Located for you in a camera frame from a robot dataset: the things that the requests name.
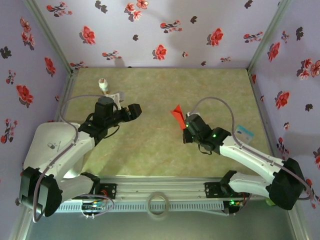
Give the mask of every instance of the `white wire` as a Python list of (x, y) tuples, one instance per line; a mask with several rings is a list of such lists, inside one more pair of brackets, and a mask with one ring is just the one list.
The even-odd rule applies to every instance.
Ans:
[(201, 212), (201, 213), (206, 213), (206, 214), (215, 214), (215, 215), (224, 216), (224, 217), (229, 216), (229, 213), (211, 211), (211, 210), (196, 210), (195, 212)]

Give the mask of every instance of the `white cable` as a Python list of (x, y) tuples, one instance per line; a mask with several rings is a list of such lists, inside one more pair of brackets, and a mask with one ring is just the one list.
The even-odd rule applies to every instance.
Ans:
[(215, 215), (224, 216), (224, 217), (229, 216), (229, 213), (211, 211), (211, 210), (196, 210), (195, 212), (201, 212), (201, 213), (206, 213), (206, 214), (215, 214)]
[[(154, 213), (151, 211), (151, 201), (154, 198), (161, 198), (164, 200), (165, 209), (162, 213)], [(151, 193), (150, 196), (146, 200), (146, 212), (154, 219), (163, 219), (164, 217), (166, 217), (169, 212), (169, 207), (170, 207), (169, 199), (167, 198), (167, 196), (163, 192), (160, 192), (160, 191), (155, 191), (155, 192)]]

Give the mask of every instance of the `gray floor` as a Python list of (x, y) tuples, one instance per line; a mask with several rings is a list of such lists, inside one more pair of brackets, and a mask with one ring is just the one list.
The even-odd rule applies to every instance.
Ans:
[(288, 213), (251, 201), (236, 217), (170, 212), (165, 220), (147, 213), (106, 213), (85, 219), (57, 213), (32, 223), (27, 240), (296, 240)]

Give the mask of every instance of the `blue label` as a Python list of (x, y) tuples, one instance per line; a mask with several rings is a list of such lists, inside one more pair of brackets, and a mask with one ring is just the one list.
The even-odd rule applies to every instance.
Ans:
[(248, 144), (254, 138), (254, 134), (241, 125), (236, 127), (235, 136), (245, 144)]

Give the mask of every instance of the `red paper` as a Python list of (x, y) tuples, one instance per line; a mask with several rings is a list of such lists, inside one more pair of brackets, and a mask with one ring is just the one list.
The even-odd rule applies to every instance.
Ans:
[(174, 118), (178, 121), (178, 123), (180, 124), (180, 128), (183, 131), (186, 128), (186, 125), (185, 118), (181, 111), (180, 105), (176, 106), (176, 108), (173, 111), (171, 111), (171, 113), (174, 116)]

